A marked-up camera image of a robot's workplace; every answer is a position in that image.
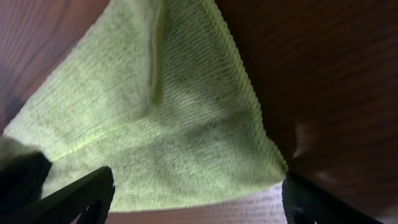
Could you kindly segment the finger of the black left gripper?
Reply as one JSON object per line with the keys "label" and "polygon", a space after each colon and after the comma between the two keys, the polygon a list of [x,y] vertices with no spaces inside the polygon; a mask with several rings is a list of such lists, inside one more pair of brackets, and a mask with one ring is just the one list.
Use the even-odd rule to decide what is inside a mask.
{"label": "finger of the black left gripper", "polygon": [[41,153],[11,159],[1,166],[1,214],[14,213],[39,200],[52,163]]}

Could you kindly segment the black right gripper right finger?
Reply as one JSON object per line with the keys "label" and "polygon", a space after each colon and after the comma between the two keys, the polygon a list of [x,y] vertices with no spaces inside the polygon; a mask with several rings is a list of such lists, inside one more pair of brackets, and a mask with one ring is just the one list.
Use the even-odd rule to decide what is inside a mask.
{"label": "black right gripper right finger", "polygon": [[288,224],[382,224],[291,172],[282,183],[282,203]]}

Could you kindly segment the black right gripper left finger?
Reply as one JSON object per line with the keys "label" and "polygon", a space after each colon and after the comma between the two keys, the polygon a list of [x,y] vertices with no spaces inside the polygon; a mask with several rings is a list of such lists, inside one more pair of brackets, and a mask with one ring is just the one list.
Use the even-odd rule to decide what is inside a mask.
{"label": "black right gripper left finger", "polygon": [[104,166],[10,215],[6,224],[104,224],[115,192],[113,173]]}

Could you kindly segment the light green microfiber cloth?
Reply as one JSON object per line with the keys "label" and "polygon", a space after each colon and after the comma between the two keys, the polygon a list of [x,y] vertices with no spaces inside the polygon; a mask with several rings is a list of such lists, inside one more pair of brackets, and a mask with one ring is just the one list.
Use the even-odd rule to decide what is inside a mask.
{"label": "light green microfiber cloth", "polygon": [[110,1],[5,127],[1,161],[41,152],[48,196],[101,166],[113,212],[224,202],[287,164],[214,1]]}

